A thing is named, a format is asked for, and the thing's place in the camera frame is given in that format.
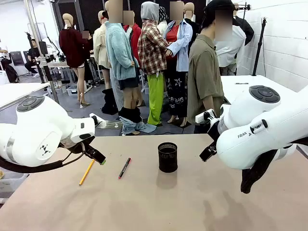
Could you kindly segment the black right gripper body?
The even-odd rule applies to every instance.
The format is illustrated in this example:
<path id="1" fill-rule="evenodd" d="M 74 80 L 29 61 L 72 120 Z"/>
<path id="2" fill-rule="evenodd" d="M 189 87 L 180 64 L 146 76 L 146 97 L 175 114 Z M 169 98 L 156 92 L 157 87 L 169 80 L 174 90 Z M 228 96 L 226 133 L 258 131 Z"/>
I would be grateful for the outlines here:
<path id="1" fill-rule="evenodd" d="M 218 131 L 219 118 L 210 119 L 210 128 L 208 130 L 208 135 L 212 138 L 212 146 L 216 146 L 217 140 L 220 136 Z"/>

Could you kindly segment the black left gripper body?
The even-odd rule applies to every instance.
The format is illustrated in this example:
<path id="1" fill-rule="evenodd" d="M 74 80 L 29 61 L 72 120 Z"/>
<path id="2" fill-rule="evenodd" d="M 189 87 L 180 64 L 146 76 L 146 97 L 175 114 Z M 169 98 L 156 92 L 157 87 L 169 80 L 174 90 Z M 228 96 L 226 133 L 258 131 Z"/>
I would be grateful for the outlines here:
<path id="1" fill-rule="evenodd" d="M 68 149 L 73 154 L 85 153 L 86 145 L 84 141 L 89 137 L 89 135 L 71 135 L 61 140 L 58 147 Z"/>

